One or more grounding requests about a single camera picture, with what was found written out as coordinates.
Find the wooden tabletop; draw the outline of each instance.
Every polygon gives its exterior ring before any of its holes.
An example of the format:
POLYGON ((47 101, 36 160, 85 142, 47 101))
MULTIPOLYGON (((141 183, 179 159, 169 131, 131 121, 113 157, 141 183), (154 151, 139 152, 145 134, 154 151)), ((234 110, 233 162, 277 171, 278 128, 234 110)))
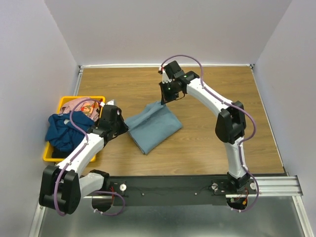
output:
MULTIPOLYGON (((199 68, 184 68, 200 74, 199 68)), ((124 118, 161 100, 157 68, 84 69, 78 95, 115 99, 124 118)), ((253 173, 283 173, 283 167, 249 67, 207 67, 204 81, 232 101, 241 101, 255 118, 258 131, 244 143, 245 159, 253 173)), ((109 142, 85 171, 99 169, 110 175, 225 174, 226 151, 215 135, 217 117, 200 101, 187 95, 167 104, 183 128, 143 155, 126 133, 109 142)), ((253 126, 247 118, 246 136, 253 126)))

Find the dark blue towel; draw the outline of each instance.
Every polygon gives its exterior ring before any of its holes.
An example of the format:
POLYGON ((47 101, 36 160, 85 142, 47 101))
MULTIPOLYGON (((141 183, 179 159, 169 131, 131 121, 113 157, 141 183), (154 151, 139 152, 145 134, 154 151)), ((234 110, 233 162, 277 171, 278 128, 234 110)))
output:
POLYGON ((148 104, 143 112, 127 118, 125 123, 129 135, 144 154, 182 128, 182 123, 160 101, 148 104))
MULTIPOLYGON (((45 136, 45 141, 49 141, 53 147, 62 152, 72 152, 84 138, 84 135, 70 123, 69 115, 70 113, 54 114, 48 119, 50 126, 45 136)), ((82 111, 73 113, 73 121, 84 131, 88 131, 94 124, 94 121, 82 111)))

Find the gray wall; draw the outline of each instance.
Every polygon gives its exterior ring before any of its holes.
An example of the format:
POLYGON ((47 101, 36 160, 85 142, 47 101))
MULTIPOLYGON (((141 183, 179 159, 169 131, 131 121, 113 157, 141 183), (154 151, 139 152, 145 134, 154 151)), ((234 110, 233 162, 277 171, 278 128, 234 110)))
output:
POLYGON ((81 65, 255 63, 291 0, 45 0, 81 65))
POLYGON ((0 236, 28 236, 44 168, 47 118, 77 64, 42 0, 0 7, 0 236))
POLYGON ((255 65, 285 169, 298 175, 316 233, 316 1, 293 0, 255 65))

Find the yellow plastic bin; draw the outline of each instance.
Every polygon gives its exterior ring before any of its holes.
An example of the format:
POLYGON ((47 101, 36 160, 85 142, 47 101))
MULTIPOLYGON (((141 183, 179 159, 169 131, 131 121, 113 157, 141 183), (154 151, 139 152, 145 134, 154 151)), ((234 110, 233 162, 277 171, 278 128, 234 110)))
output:
MULTIPOLYGON (((74 99, 77 99, 77 98, 81 98, 81 97, 90 97, 92 99, 96 99, 96 100, 101 100, 103 102, 106 102, 105 101, 105 97, 104 96, 64 96, 60 99, 59 101, 59 105, 58 105, 58 109, 57 109, 57 114, 59 113, 60 111, 60 108, 66 104, 67 102, 71 101, 71 100, 74 100, 74 99)), ((64 158, 52 158, 51 155, 53 153, 53 150, 54 148, 51 146, 51 144, 49 142, 46 143, 46 146, 45 146, 45 151, 44 151, 44 155, 43 155, 43 160, 44 161, 49 161, 49 162, 61 162, 64 160, 64 158)), ((91 162, 95 162, 96 160, 96 155, 91 159, 91 162)))

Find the folded towel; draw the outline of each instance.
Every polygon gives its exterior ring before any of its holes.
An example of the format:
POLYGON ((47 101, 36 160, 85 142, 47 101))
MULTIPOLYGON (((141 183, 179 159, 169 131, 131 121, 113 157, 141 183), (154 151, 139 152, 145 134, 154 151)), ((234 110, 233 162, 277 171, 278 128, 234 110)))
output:
POLYGON ((182 123, 160 101, 148 104, 144 111, 125 120, 128 133, 144 154, 182 128, 182 123))

